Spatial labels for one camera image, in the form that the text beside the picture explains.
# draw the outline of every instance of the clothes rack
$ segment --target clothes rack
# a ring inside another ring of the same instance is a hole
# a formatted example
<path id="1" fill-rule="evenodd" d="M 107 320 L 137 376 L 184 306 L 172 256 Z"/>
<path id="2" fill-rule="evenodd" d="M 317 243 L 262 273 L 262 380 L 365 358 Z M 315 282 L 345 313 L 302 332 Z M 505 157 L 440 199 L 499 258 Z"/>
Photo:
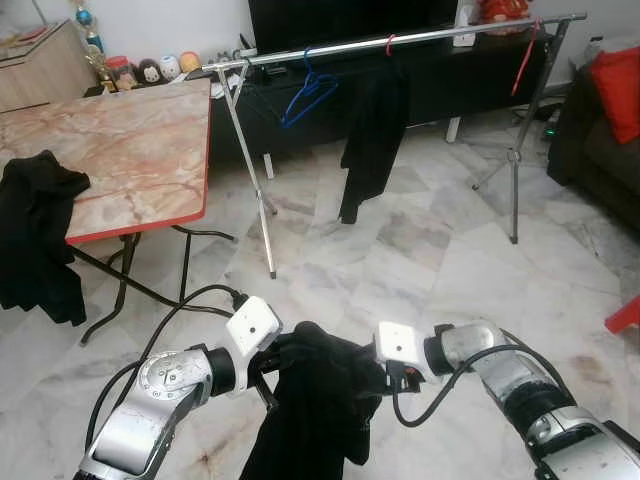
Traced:
<path id="1" fill-rule="evenodd" d="M 260 216 L 260 223 L 262 226 L 262 234 L 263 234 L 265 251 L 267 255 L 267 262 L 269 265 L 269 272 L 271 274 L 271 278 L 276 278 L 276 266 L 273 258 L 273 253 L 271 250 L 271 238 L 269 236 L 269 223 L 267 220 L 267 210 L 269 210 L 269 212 L 272 215 L 275 215 L 277 213 L 277 210 L 262 191 L 262 186 L 260 185 L 260 182 L 256 176 L 255 168 L 253 166 L 253 161 L 251 160 L 251 155 L 249 153 L 249 148 L 247 146 L 244 133 L 242 131 L 242 124 L 240 123 L 238 112 L 236 110 L 237 103 L 238 103 L 238 100 L 240 99 L 240 94 L 242 92 L 242 87 L 244 85 L 249 66 L 268 65 L 273 63 L 284 63 L 284 62 L 290 62 L 293 60 L 301 60 L 305 58 L 305 55 L 308 58 L 314 58 L 314 57 L 328 57 L 332 55 L 341 55 L 349 52 L 371 50 L 375 48 L 389 50 L 392 46 L 395 46 L 395 45 L 423 43 L 423 42 L 428 42 L 432 40 L 455 37 L 457 35 L 465 35 L 470 33 L 482 33 L 482 32 L 496 31 L 496 30 L 507 30 L 507 29 L 518 29 L 518 28 L 519 29 L 531 28 L 536 24 L 557 25 L 556 32 L 553 35 L 553 39 L 551 41 L 550 46 L 548 47 L 545 66 L 542 70 L 542 73 L 540 74 L 540 78 L 538 79 L 538 84 L 535 89 L 533 98 L 529 103 L 527 114 L 520 125 L 520 131 L 514 142 L 514 146 L 509 149 L 508 155 L 507 155 L 507 159 L 508 159 L 507 161 L 511 165 L 511 206 L 512 206 L 511 233 L 509 237 L 513 244 L 517 244 L 518 243 L 518 200 L 519 200 L 518 199 L 518 187 L 519 187 L 518 183 L 519 183 L 519 167 L 520 167 L 520 162 L 522 161 L 522 154 L 521 154 L 522 145 L 524 143 L 529 127 L 531 126 L 531 122 L 533 121 L 535 112 L 538 109 L 540 101 L 543 98 L 545 86 L 547 84 L 547 81 L 549 80 L 551 70 L 555 65 L 556 59 L 558 57 L 558 52 L 560 51 L 560 47 L 564 42 L 569 25 L 571 24 L 571 22 L 585 20 L 586 18 L 587 18 L 586 13 L 572 13 L 572 14 L 557 15 L 553 17 L 544 17 L 544 18 L 529 18 L 529 19 L 516 20 L 511 22 L 501 22 L 501 23 L 491 23 L 486 25 L 450 28 L 446 30 L 415 33 L 410 35 L 397 35 L 392 37 L 379 38 L 375 40 L 364 40 L 359 42 L 330 45 L 326 47 L 313 48 L 313 49 L 307 50 L 306 53 L 305 53 L 305 50 L 299 50 L 294 52 L 260 55 L 257 57 L 253 57 L 251 59 L 231 60 L 227 62 L 220 62 L 220 63 L 214 63 L 214 64 L 203 66 L 202 67 L 203 72 L 216 72 L 218 74 L 218 77 L 220 79 L 220 84 L 222 85 L 222 90 L 224 92 L 224 97 L 227 102 L 227 106 L 229 107 L 231 120 L 233 122 L 233 126 L 238 136 L 238 141 L 242 149 L 242 153 L 244 156 L 247 169 L 249 171 L 249 175 L 251 177 L 251 181 L 256 191 L 258 214 Z M 236 87 L 235 93 L 232 94 L 231 89 L 229 87 L 229 82 L 227 79 L 227 72 L 230 70 L 236 70 L 236 69 L 240 69 L 240 73 L 239 73 L 240 82 Z M 481 183 L 487 181 L 492 176 L 493 176 L 493 173 L 485 177 L 485 179 L 483 179 L 481 182 L 475 184 L 473 186 L 474 190 L 477 190 Z"/>

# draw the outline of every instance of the table leg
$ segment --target table leg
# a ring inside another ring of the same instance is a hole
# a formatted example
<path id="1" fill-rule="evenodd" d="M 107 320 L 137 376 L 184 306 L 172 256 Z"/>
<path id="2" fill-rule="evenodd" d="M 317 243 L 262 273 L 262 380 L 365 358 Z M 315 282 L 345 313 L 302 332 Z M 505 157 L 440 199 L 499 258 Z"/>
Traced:
<path id="1" fill-rule="evenodd" d="M 122 250 L 120 250 L 119 252 L 116 252 L 116 254 L 111 256 L 111 258 L 109 259 L 108 265 L 113 262 L 113 260 L 115 259 L 114 257 L 116 257 L 116 255 L 121 254 L 122 255 L 121 272 L 123 275 L 128 275 L 129 271 L 131 270 L 131 264 L 133 263 L 133 254 L 135 253 L 136 245 L 140 241 L 140 234 L 136 233 L 135 235 L 124 235 L 120 237 L 120 239 L 124 242 L 124 247 L 122 248 Z M 91 327 L 89 327 L 89 329 L 84 333 L 84 335 L 80 339 L 80 346 L 84 347 L 89 342 L 91 335 L 93 335 L 93 333 L 96 330 L 103 327 L 104 325 L 106 325 L 107 323 L 109 323 L 111 320 L 113 320 L 118 316 L 118 314 L 122 311 L 122 307 L 124 306 L 124 300 L 125 300 L 126 294 L 127 294 L 127 282 L 120 280 L 120 285 L 118 286 L 118 295 L 116 296 L 116 303 L 113 307 L 113 311 L 109 315 L 104 317 L 102 320 L 97 321 Z"/>
<path id="2" fill-rule="evenodd" d="M 233 243 L 238 243 L 238 239 L 227 233 L 212 231 L 212 230 L 191 230 L 190 228 L 179 227 L 174 225 L 174 230 L 184 233 L 187 236 L 187 241 L 184 246 L 184 258 L 182 261 L 182 278 L 180 279 L 180 299 L 182 302 L 186 297 L 187 290 L 187 276 L 189 274 L 189 259 L 191 254 L 191 238 L 195 236 L 207 236 L 207 237 L 222 237 L 227 240 L 231 240 Z"/>
<path id="3" fill-rule="evenodd" d="M 187 255 L 187 258 L 184 259 L 183 262 L 183 270 L 182 270 L 182 281 L 181 281 L 181 287 L 180 287 L 180 300 L 179 301 L 174 301 L 171 300 L 167 297 L 164 297 L 162 295 L 160 295 L 158 292 L 151 290 L 150 288 L 142 285 L 139 282 L 136 282 L 135 280 L 133 280 L 131 277 L 129 277 L 129 272 L 131 270 L 131 264 L 133 263 L 133 256 L 136 250 L 136 246 L 138 245 L 138 242 L 140 241 L 140 234 L 137 233 L 135 235 L 125 235 L 122 236 L 121 239 L 124 242 L 124 247 L 122 250 L 116 252 L 114 255 L 112 255 L 109 260 L 105 263 L 102 262 L 94 257 L 92 257 L 91 255 L 83 252 L 82 250 L 76 248 L 76 247 L 71 247 L 73 250 L 73 254 L 74 256 L 76 256 L 77 258 L 80 258 L 81 260 L 87 262 L 88 264 L 96 267 L 98 270 L 101 270 L 103 272 L 105 272 L 108 275 L 111 275 L 112 277 L 118 279 L 120 281 L 120 285 L 118 287 L 118 294 L 116 297 L 116 302 L 114 305 L 114 309 L 113 311 L 107 315 L 105 318 L 103 318 L 102 320 L 98 321 L 95 323 L 95 325 L 92 325 L 87 331 L 86 333 L 82 336 L 82 339 L 80 340 L 80 345 L 81 346 L 85 346 L 88 342 L 90 337 L 95 333 L 96 330 L 98 330 L 99 328 L 103 327 L 104 325 L 106 325 L 107 323 L 109 323 L 111 320 L 113 320 L 121 311 L 122 308 L 124 306 L 124 301 L 125 301 L 125 295 L 126 295 L 126 289 L 127 287 L 131 287 L 134 288 L 136 290 L 138 290 L 139 292 L 147 295 L 148 297 L 162 303 L 163 305 L 167 305 L 169 307 L 177 307 L 185 298 L 185 289 L 186 289 L 186 279 L 187 279 L 187 274 L 188 274 L 188 270 L 189 270 L 189 259 L 188 259 L 188 254 L 190 252 L 190 248 L 191 248 L 191 237 L 193 235 L 197 235 L 197 236 L 202 236 L 202 235 L 207 235 L 207 236 L 218 236 L 218 237 L 222 237 L 222 238 L 226 238 L 227 240 L 231 240 L 233 242 L 237 242 L 237 239 L 231 235 L 228 235 L 226 233 L 222 233 L 222 232 L 216 232 L 216 231 L 201 231 L 201 230 L 190 230 L 184 227 L 173 227 L 175 230 L 181 232 L 181 233 L 185 233 L 187 234 L 187 247 L 185 248 L 185 254 Z M 122 268 L 120 271 L 114 269 L 111 264 L 113 263 L 113 261 L 118 257 L 118 256 L 122 256 Z M 227 285 L 216 285 L 216 287 L 219 290 L 223 290 L 226 291 L 227 293 L 229 293 L 230 295 L 236 295 L 237 292 L 232 289 L 231 287 L 228 287 Z M 200 305 L 184 305 L 181 306 L 182 310 L 187 310 L 190 312 L 205 312 L 205 313 L 212 313 L 215 315 L 221 315 L 223 317 L 226 318 L 230 318 L 231 314 L 226 312 L 225 310 L 221 310 L 219 308 L 215 308 L 215 307 L 205 307 L 205 306 L 200 306 Z"/>

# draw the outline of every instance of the trophy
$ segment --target trophy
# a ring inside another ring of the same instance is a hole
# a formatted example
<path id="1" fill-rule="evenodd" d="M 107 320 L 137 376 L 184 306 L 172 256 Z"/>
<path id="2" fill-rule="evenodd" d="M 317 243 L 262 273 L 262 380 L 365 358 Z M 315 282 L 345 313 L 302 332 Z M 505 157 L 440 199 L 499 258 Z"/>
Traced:
<path id="1" fill-rule="evenodd" d="M 76 20 L 85 31 L 85 39 L 89 45 L 95 45 L 101 52 L 104 52 L 104 48 L 102 47 L 102 40 L 100 40 L 100 35 L 95 32 L 96 28 L 96 20 L 93 18 L 93 15 L 84 8 L 84 0 L 73 0 L 73 3 L 76 4 Z"/>
<path id="2" fill-rule="evenodd" d="M 105 86 L 110 93 L 116 92 L 117 89 L 111 80 L 109 68 L 105 65 L 106 55 L 94 44 L 89 44 L 84 58 L 87 59 L 89 65 L 93 67 L 98 77 L 100 77 L 100 83 Z"/>

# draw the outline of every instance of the white wall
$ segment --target white wall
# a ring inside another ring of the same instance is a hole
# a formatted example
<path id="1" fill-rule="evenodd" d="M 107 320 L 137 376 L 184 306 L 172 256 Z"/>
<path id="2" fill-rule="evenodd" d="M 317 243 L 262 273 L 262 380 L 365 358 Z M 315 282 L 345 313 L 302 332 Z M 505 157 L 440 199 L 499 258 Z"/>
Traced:
<path id="1" fill-rule="evenodd" d="M 38 16 L 30 0 L 5 0 L 7 13 L 19 25 L 34 25 Z M 74 14 L 69 0 L 38 0 L 48 19 Z M 238 47 L 238 34 L 253 40 L 247 0 L 88 0 L 99 20 L 108 55 L 134 61 L 195 50 L 206 61 L 213 52 Z M 589 38 L 616 36 L 640 29 L 640 0 L 535 0 L 535 15 L 587 11 L 589 19 L 571 25 L 551 83 L 571 79 L 569 57 L 584 50 Z"/>
<path id="2" fill-rule="evenodd" d="M 19 26 L 36 25 L 31 0 L 5 0 Z M 38 0 L 48 21 L 75 15 L 69 0 Z M 88 0 L 98 19 L 107 55 L 133 61 L 193 50 L 206 62 L 212 54 L 238 48 L 238 34 L 253 41 L 247 0 Z"/>
<path id="3" fill-rule="evenodd" d="M 589 14 L 587 20 L 574 22 L 569 27 L 551 75 L 551 84 L 571 80 L 569 58 L 581 54 L 590 38 L 623 36 L 640 31 L 640 0 L 535 0 L 531 8 L 536 16 L 572 12 Z"/>

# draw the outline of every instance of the black cable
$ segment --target black cable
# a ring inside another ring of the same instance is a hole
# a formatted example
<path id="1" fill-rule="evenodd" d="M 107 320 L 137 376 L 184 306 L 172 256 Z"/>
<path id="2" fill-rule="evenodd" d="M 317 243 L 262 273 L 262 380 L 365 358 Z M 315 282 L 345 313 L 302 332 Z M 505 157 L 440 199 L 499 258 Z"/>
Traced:
<path id="1" fill-rule="evenodd" d="M 512 340 L 515 339 L 514 341 L 517 340 L 517 337 L 515 337 L 515 336 L 513 336 L 511 334 L 509 334 L 508 337 L 510 339 L 512 339 Z M 554 379 L 554 381 L 562 389 L 563 393 L 575 404 L 575 399 L 573 398 L 573 395 L 571 395 L 571 392 L 569 392 L 569 389 L 567 388 L 567 386 L 565 385 L 564 381 L 562 380 L 562 377 L 560 376 L 558 371 L 555 369 L 555 367 L 553 365 L 551 365 L 551 363 L 546 358 L 544 358 L 538 352 L 536 352 L 535 350 L 532 350 L 531 348 L 527 347 L 524 344 L 522 344 L 522 345 L 520 345 L 520 344 L 516 344 L 516 345 L 499 345 L 497 347 L 488 348 L 486 350 L 478 352 L 475 355 L 472 355 L 471 357 L 469 357 L 465 362 L 463 362 L 456 369 L 456 371 L 453 373 L 453 375 L 451 376 L 449 381 L 445 384 L 445 386 L 442 388 L 442 390 L 440 390 L 440 392 L 438 393 L 436 398 L 431 402 L 431 404 L 425 410 L 425 412 L 415 420 L 407 420 L 402 415 L 402 412 L 400 411 L 400 404 L 399 404 L 399 401 L 398 401 L 398 391 L 397 391 L 397 388 L 395 386 L 395 380 L 392 379 L 391 380 L 391 383 L 392 383 L 391 386 L 393 388 L 393 411 L 396 414 L 396 417 L 398 418 L 398 421 L 402 425 L 404 425 L 405 427 L 409 427 L 409 428 L 415 428 L 415 427 L 418 427 L 418 426 L 422 425 L 424 422 L 426 422 L 429 419 L 429 417 L 431 417 L 431 415 L 433 415 L 433 413 L 440 406 L 440 404 L 445 399 L 445 397 L 449 394 L 449 392 L 451 390 L 453 390 L 453 387 L 455 386 L 455 384 L 458 381 L 458 379 L 462 376 L 462 374 L 465 373 L 466 371 L 468 371 L 469 368 L 471 368 L 471 366 L 475 362 L 477 362 L 478 360 L 480 360 L 480 359 L 482 359 L 484 357 L 488 357 L 489 355 L 494 355 L 496 353 L 507 352 L 507 351 L 520 351 L 520 352 L 524 352 L 527 355 L 533 357 L 538 363 L 540 363 L 540 365 L 542 365 L 542 367 L 545 370 L 547 370 L 549 375 L 551 375 L 551 377 Z"/>
<path id="2" fill-rule="evenodd" d="M 140 358 L 136 362 L 130 363 L 125 368 L 123 368 L 118 373 L 116 373 L 113 376 L 113 378 L 109 380 L 109 382 L 105 385 L 104 389 L 100 393 L 100 396 L 98 397 L 98 400 L 96 400 L 96 403 L 93 407 L 93 411 L 91 412 L 91 418 L 89 419 L 89 426 L 87 427 L 87 436 L 85 439 L 85 451 L 88 450 L 89 447 L 91 446 L 91 443 L 93 443 L 95 426 L 98 419 L 98 415 L 100 413 L 100 409 L 102 408 L 104 399 L 106 398 L 109 391 L 113 388 L 115 383 L 123 375 L 125 375 L 129 370 L 133 370 L 133 373 L 129 377 L 127 384 L 124 386 L 124 388 L 122 389 L 122 392 L 120 392 L 120 396 L 116 400 L 116 403 L 113 407 L 114 409 L 124 401 L 125 397 L 127 396 L 127 393 L 129 393 L 129 390 L 131 390 L 131 386 L 133 385 L 136 377 L 138 376 L 138 371 L 140 369 L 140 366 L 142 366 L 142 364 L 145 362 L 145 360 L 149 356 L 149 353 L 151 352 L 153 345 L 158 340 L 158 337 L 160 336 L 160 333 L 162 333 L 162 330 L 164 329 L 164 327 L 166 327 L 166 325 L 175 316 L 175 314 L 178 313 L 182 309 L 182 307 L 187 305 L 191 300 L 193 300 L 194 298 L 204 293 L 210 292 L 212 290 L 222 290 L 224 292 L 229 293 L 233 299 L 234 309 L 236 308 L 236 305 L 238 305 L 237 308 L 239 308 L 239 306 L 241 305 L 239 302 L 241 302 L 243 298 L 246 298 L 246 295 L 241 294 L 237 290 L 234 290 L 233 288 L 227 285 L 214 284 L 214 285 L 207 285 L 206 287 L 202 287 L 199 290 L 196 290 L 191 295 L 187 296 L 183 301 L 178 303 L 174 308 L 172 308 L 171 311 L 162 319 L 160 324 L 156 327 L 155 331 L 151 335 L 151 338 L 147 342 L 147 345 L 144 351 L 140 355 Z M 227 318 L 231 318 L 233 316 L 233 314 L 226 312 L 224 310 L 219 310 L 216 313 Z"/>
<path id="3" fill-rule="evenodd" d="M 105 398 L 109 394 L 109 391 L 113 388 L 120 378 L 122 378 L 129 370 L 132 370 L 139 366 L 142 362 L 137 360 L 135 362 L 130 363 L 118 373 L 116 373 L 109 382 L 104 386 L 102 392 L 100 392 L 100 396 L 96 400 L 96 403 L 93 406 L 93 411 L 91 412 L 91 417 L 89 418 L 89 426 L 87 427 L 87 436 L 84 440 L 84 451 L 88 451 L 89 447 L 93 443 L 93 432 L 96 428 L 96 422 L 98 421 L 98 415 L 100 414 L 100 409 L 102 408 L 102 404 L 104 403 Z"/>
<path id="4" fill-rule="evenodd" d="M 173 307 L 171 311 L 162 319 L 160 324 L 156 327 L 155 331 L 153 332 L 153 335 L 151 335 L 151 338 L 147 342 L 147 346 L 142 352 L 142 355 L 140 355 L 140 361 L 144 362 L 147 359 L 147 357 L 149 356 L 149 353 L 151 352 L 151 349 L 153 348 L 153 345 L 158 340 L 158 337 L 160 336 L 160 333 L 162 333 L 162 330 L 164 329 L 164 327 L 167 326 L 167 323 L 169 323 L 169 321 L 175 316 L 176 313 L 178 313 L 182 309 L 182 307 L 187 305 L 194 298 L 199 297 L 204 293 L 210 292 L 212 290 L 222 290 L 226 292 L 228 289 L 229 287 L 227 285 L 216 285 L 216 284 L 207 285 L 206 287 L 202 287 L 196 290 L 191 295 L 187 296 L 179 304 L 177 304 L 175 307 Z M 232 294 L 232 297 L 235 298 L 236 296 L 240 296 L 240 292 L 237 292 L 235 290 L 234 292 L 235 292 L 235 295 Z M 223 312 L 222 316 L 226 316 L 227 318 L 231 318 L 233 316 L 233 314 L 229 312 L 225 312 L 224 310 L 221 310 L 221 312 Z M 138 375 L 138 370 L 139 368 L 136 368 L 131 374 L 131 376 L 129 377 L 127 384 L 125 385 L 124 389 L 120 393 L 120 396 L 118 397 L 118 400 L 116 400 L 116 403 L 113 408 L 116 408 L 118 405 L 120 405 L 124 401 L 124 398 L 127 396 L 127 393 L 129 393 L 129 390 L 131 390 L 131 386 L 133 385 L 133 382 L 135 381 L 135 378 Z"/>

